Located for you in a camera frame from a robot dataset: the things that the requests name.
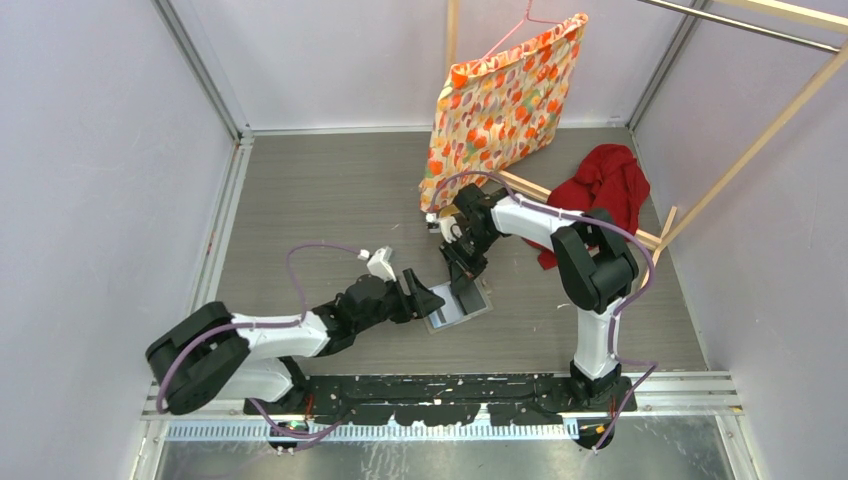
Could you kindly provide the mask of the black card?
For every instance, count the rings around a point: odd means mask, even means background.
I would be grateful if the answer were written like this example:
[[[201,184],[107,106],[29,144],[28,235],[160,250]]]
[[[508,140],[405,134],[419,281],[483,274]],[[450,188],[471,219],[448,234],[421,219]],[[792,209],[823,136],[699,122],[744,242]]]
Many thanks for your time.
[[[480,279],[467,287],[458,299],[466,315],[479,315],[491,310],[491,302]]]

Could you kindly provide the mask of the white magnetic stripe card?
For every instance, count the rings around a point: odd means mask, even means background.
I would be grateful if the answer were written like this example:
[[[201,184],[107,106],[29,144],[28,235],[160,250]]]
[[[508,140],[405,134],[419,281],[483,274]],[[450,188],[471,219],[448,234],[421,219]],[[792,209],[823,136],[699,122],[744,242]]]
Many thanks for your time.
[[[459,300],[452,294],[450,284],[438,285],[434,292],[444,300],[444,305],[430,316],[431,325],[441,329],[459,323],[466,314]]]

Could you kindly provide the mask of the taupe leather card holder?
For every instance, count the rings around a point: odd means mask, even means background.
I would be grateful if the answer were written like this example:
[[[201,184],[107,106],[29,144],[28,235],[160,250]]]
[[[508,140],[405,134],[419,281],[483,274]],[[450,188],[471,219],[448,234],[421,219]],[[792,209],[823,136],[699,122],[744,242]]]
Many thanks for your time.
[[[444,331],[493,310],[493,304],[481,279],[476,279],[471,286],[459,294],[454,294],[450,290],[449,282],[436,285],[432,290],[445,301],[445,305],[425,319],[425,325],[431,334]]]

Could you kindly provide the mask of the tan oval tray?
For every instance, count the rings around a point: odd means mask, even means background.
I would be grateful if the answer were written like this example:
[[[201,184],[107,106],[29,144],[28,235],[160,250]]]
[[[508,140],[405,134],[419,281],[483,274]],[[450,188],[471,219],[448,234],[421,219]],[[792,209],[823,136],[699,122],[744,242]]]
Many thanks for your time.
[[[449,228],[456,224],[461,212],[455,205],[448,205],[436,213],[436,222],[440,227]]]

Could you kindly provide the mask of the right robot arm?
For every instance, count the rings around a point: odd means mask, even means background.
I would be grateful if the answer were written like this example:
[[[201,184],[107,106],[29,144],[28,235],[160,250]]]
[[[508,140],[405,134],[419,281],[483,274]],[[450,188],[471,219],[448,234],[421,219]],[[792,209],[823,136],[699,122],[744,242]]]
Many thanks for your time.
[[[603,209],[573,213],[506,189],[485,193],[467,185],[453,204],[457,211],[450,216],[426,216],[429,228],[443,237],[451,293],[460,296],[475,283],[488,264],[488,250],[502,237],[518,236],[553,254],[563,290],[578,310],[571,397],[584,410],[598,409],[621,376],[611,327],[639,274],[625,231]]]

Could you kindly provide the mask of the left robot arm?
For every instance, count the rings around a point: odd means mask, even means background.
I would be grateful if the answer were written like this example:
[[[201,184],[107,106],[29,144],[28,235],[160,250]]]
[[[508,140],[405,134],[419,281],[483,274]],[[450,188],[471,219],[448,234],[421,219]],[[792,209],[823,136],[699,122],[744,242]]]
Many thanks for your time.
[[[254,399],[296,413],[307,389],[295,358],[334,355],[376,325],[425,319],[445,304],[411,269],[401,280],[362,275],[333,300],[296,315],[236,314],[209,302],[147,348],[159,385],[155,408],[185,415],[216,399]]]

